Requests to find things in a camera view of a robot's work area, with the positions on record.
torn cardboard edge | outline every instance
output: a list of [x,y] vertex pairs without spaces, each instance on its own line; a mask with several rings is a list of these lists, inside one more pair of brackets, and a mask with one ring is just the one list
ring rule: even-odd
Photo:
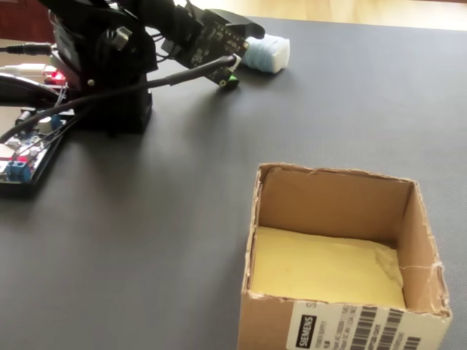
[[[426,276],[426,280],[420,286],[422,289],[428,289],[427,293],[421,293],[419,296],[419,300],[414,304],[418,306],[420,303],[425,303],[430,305],[430,310],[425,309],[417,309],[417,308],[410,308],[407,307],[408,312],[414,314],[430,314],[433,316],[440,316],[443,318],[451,317],[452,313],[449,309],[449,294],[446,288],[446,283],[444,280],[443,275],[443,266],[442,263],[439,261],[439,255],[436,249],[436,242],[434,240],[433,234],[431,232],[430,226],[428,224],[428,216],[426,213],[425,206],[422,202],[422,196],[420,192],[420,186],[418,183],[411,179],[399,179],[392,176],[386,176],[381,174],[372,173],[369,171],[361,171],[355,169],[332,169],[332,168],[305,168],[302,166],[295,166],[291,164],[283,164],[283,163],[274,163],[274,164],[261,164],[259,170],[256,175],[255,181],[255,189],[252,201],[252,216],[250,221],[250,233],[247,242],[247,251],[245,255],[245,269],[244,269],[244,278],[242,282],[242,300],[246,297],[252,300],[275,300],[279,302],[288,302],[288,301],[296,301],[294,299],[288,297],[276,297],[270,295],[259,295],[257,293],[252,293],[250,291],[250,282],[252,274],[254,273],[254,256],[255,256],[255,232],[257,227],[259,226],[259,219],[260,219],[260,201],[261,195],[263,192],[263,188],[268,181],[268,177],[272,174],[277,174],[281,171],[293,171],[299,173],[305,173],[306,175],[318,175],[318,174],[335,174],[335,175],[342,175],[342,176],[362,176],[365,178],[370,179],[383,179],[389,180],[396,183],[403,183],[408,184],[410,186],[410,190],[406,194],[406,204],[404,206],[404,215],[402,219],[406,219],[406,212],[409,208],[409,205],[412,205],[410,201],[415,200],[413,206],[421,209],[422,215],[422,226],[425,228],[426,238],[431,246],[433,251],[433,262],[429,265],[406,265],[401,267],[401,271],[403,272],[404,276],[404,283],[406,282],[407,276],[410,276],[410,273],[407,271],[413,270],[429,270],[428,276]],[[323,303],[326,302],[320,300],[305,300],[311,301],[316,303]]]

siemens logo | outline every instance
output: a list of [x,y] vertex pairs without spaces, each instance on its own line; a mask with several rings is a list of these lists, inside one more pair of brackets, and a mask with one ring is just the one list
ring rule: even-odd
[[309,349],[312,345],[314,326],[316,325],[316,316],[302,315],[300,328],[298,329],[297,348]]

white label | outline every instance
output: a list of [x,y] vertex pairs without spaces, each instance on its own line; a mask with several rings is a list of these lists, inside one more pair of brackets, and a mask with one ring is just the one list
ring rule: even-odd
[[287,350],[437,350],[450,321],[393,309],[297,301]]

yellow foam lining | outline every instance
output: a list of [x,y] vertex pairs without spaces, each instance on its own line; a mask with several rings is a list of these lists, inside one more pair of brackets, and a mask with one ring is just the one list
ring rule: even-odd
[[396,250],[371,241],[259,227],[251,290],[329,303],[406,308]]

robotic arm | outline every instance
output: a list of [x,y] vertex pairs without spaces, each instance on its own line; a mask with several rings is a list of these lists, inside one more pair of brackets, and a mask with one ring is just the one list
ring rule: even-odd
[[[169,58],[189,69],[209,65],[223,56],[235,55],[238,61],[248,48],[247,37],[264,36],[264,29],[247,18],[220,10],[201,10],[190,2],[187,7],[176,6],[173,0],[40,2],[50,9],[54,28],[56,46],[51,64],[68,84],[63,102],[92,97],[92,111],[86,112],[91,115],[82,118],[79,127],[109,133],[142,133],[152,114],[152,96],[143,89],[115,98],[96,96],[146,86],[146,74]],[[148,34],[146,27],[159,31],[157,40],[165,39],[161,49],[166,55],[156,52],[154,36]],[[198,72],[221,87],[238,84],[227,64],[216,68]],[[12,83],[7,85],[11,91]],[[49,102],[53,100],[49,95],[47,98]],[[74,110],[83,112],[83,106],[76,105]]]

